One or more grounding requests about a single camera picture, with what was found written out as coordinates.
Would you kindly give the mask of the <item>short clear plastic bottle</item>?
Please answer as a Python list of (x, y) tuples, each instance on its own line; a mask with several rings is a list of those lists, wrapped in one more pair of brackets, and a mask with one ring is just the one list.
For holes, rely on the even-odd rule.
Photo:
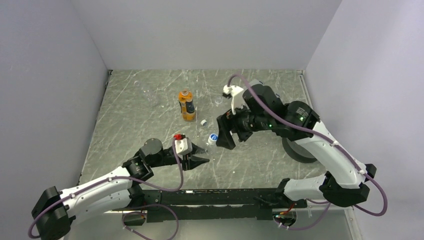
[(217, 97), (214, 99), (214, 103), (215, 103), (215, 106), (216, 106), (216, 107), (220, 106), (220, 105), (222, 104), (222, 102), (223, 102), (223, 97), (222, 97), (222, 96), (217, 96)]

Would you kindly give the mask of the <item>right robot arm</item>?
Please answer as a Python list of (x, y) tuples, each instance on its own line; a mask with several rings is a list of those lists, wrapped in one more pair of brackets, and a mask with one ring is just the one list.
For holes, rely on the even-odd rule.
[(374, 178), (377, 168), (370, 163), (360, 163), (347, 153), (306, 103), (250, 102), (242, 109), (227, 110), (216, 121), (218, 147), (234, 149), (233, 134), (245, 142), (254, 132), (272, 131), (304, 148), (314, 161), (325, 167), (326, 173), (316, 177), (282, 179), (274, 192), (274, 199), (280, 207), (287, 208), (294, 202), (307, 199), (351, 207), (368, 199), (370, 188), (366, 182)]

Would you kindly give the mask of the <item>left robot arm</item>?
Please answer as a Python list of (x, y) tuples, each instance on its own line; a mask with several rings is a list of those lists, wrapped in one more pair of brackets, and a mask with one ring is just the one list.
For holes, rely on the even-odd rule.
[[(72, 224), (104, 212), (153, 206), (153, 197), (147, 196), (141, 185), (179, 191), (184, 184), (183, 172), (208, 163), (209, 159), (198, 156), (207, 152), (184, 134), (175, 135), (169, 148), (164, 148), (159, 139), (150, 138), (133, 157), (101, 177), (63, 190), (55, 186), (44, 190), (31, 211), (33, 222), (27, 234), (31, 239), (59, 240), (70, 232)], [(179, 169), (178, 187), (167, 189), (148, 182), (154, 175), (153, 168), (170, 165)]]

